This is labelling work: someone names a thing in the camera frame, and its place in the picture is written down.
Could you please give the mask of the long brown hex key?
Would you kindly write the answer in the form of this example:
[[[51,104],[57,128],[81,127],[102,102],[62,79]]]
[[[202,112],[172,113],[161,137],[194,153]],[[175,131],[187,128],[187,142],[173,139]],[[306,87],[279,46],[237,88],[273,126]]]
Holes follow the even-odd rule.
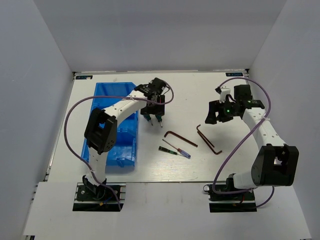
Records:
[[[164,137],[166,138],[168,135],[173,135],[173,136],[175,136],[176,138],[178,138],[178,139],[180,139],[180,140],[188,143],[189,145],[191,145],[191,146],[193,146],[193,147],[195,147],[195,148],[198,147],[198,145],[197,145],[196,143],[194,143],[194,142],[192,142],[191,140],[189,140],[189,139],[187,139],[187,138],[179,135],[179,134],[176,133],[176,132],[173,132],[173,131],[170,131],[170,130],[169,130],[169,131],[167,131],[167,132],[164,134]]]

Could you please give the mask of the teal handled small screwdriver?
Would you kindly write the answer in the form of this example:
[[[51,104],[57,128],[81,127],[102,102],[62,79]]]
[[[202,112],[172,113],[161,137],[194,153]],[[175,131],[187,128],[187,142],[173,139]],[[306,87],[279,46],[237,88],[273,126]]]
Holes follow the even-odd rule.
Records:
[[[150,114],[144,114],[143,117],[147,120],[148,123],[153,125],[152,118]]]

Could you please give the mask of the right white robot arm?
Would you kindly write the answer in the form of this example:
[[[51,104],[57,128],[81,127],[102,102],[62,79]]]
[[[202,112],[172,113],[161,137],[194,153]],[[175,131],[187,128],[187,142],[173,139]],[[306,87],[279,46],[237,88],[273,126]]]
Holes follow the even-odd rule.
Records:
[[[299,151],[289,146],[277,134],[268,120],[268,111],[261,100],[253,99],[248,84],[234,87],[234,97],[226,87],[217,87],[219,99],[209,102],[206,124],[225,123],[240,117],[249,127],[249,136],[253,136],[259,149],[252,167],[242,173],[232,173],[226,179],[223,190],[214,189],[214,193],[227,195],[236,200],[244,192],[261,186],[284,187],[294,182]]]

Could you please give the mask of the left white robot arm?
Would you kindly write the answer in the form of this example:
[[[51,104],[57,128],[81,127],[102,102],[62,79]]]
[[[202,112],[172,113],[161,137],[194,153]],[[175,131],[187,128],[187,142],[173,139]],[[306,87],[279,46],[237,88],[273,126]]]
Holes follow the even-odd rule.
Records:
[[[118,126],[138,110],[164,106],[162,96],[166,88],[170,89],[168,83],[156,77],[147,84],[136,86],[128,96],[121,97],[114,105],[92,110],[84,131],[90,168],[82,181],[94,199],[99,200],[106,193],[103,185],[106,183],[105,168],[108,153],[116,144]]]

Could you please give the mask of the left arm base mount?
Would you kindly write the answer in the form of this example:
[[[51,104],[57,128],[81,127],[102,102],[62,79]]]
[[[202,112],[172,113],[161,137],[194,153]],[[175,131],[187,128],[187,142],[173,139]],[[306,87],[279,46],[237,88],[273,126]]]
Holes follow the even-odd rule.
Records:
[[[109,187],[94,185],[87,177],[82,177],[82,183],[77,184],[75,204],[123,204],[126,197],[126,184],[115,183]]]

